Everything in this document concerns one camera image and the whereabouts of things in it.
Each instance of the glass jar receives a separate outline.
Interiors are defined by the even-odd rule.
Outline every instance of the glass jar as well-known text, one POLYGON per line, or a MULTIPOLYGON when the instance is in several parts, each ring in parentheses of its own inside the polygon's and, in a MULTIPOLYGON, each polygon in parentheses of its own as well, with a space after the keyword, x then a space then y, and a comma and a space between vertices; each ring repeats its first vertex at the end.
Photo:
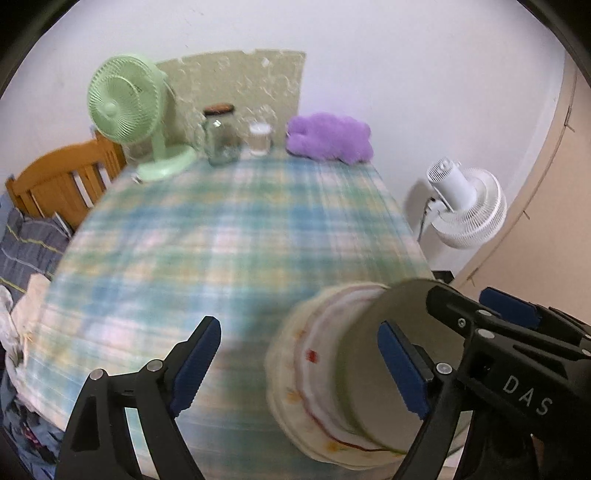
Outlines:
POLYGON ((231 103, 217 103, 204 108, 203 115, 204 149, 209 163, 217 167, 238 160, 242 141, 238 135, 234 106, 231 103))

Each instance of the plaid tablecloth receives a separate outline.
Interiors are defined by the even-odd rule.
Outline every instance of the plaid tablecloth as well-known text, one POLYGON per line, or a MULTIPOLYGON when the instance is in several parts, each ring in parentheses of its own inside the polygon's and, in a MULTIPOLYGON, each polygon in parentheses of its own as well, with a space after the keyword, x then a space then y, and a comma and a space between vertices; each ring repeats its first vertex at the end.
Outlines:
MULTIPOLYGON (((213 315, 222 344, 177 419, 208 480, 384 478, 300 453, 268 410, 263 361, 285 315, 319 290, 430 275, 370 165, 201 162, 142 185, 124 173, 60 263, 21 394, 65 429, 91 370, 137 371, 213 315)), ((137 413, 130 429, 142 471, 156 477, 137 413)))

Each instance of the chair backrest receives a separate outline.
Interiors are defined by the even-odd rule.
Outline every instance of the chair backrest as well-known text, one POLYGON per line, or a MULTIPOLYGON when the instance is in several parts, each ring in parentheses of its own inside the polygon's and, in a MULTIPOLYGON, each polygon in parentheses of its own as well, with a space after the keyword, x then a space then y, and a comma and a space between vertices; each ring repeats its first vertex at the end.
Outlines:
POLYGON ((121 146, 97 132, 93 140, 38 158, 17 179, 8 179, 6 189, 23 213, 39 218, 57 212, 76 229, 107 187, 101 170, 114 180, 124 167, 121 146))

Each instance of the blue gripper pad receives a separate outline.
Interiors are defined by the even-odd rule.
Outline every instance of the blue gripper pad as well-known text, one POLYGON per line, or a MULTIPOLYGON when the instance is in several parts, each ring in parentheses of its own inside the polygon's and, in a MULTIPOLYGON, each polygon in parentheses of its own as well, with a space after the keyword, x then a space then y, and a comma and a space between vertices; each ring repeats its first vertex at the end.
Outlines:
POLYGON ((536 314, 535 306, 508 293, 487 287, 480 292, 478 301, 485 307, 500 313, 503 320, 514 325, 533 330, 540 326, 540 318, 536 314))
POLYGON ((424 420, 429 413, 427 381, 386 322, 379 326, 378 348, 408 410, 424 420))
POLYGON ((201 386, 222 338, 220 323, 209 324, 174 379, 173 399, 168 406, 173 418, 189 408, 201 386))

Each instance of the jar lid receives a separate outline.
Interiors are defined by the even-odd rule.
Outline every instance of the jar lid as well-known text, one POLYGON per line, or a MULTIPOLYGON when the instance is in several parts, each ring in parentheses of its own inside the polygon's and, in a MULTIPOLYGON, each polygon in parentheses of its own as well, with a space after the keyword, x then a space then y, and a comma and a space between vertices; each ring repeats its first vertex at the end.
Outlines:
POLYGON ((272 130, 269 124, 263 122, 250 124, 249 128, 251 130, 252 135, 269 135, 272 130))
POLYGON ((203 115, 224 115, 225 113, 232 113, 235 107, 231 103, 216 103, 215 105, 207 106, 203 109, 203 115))

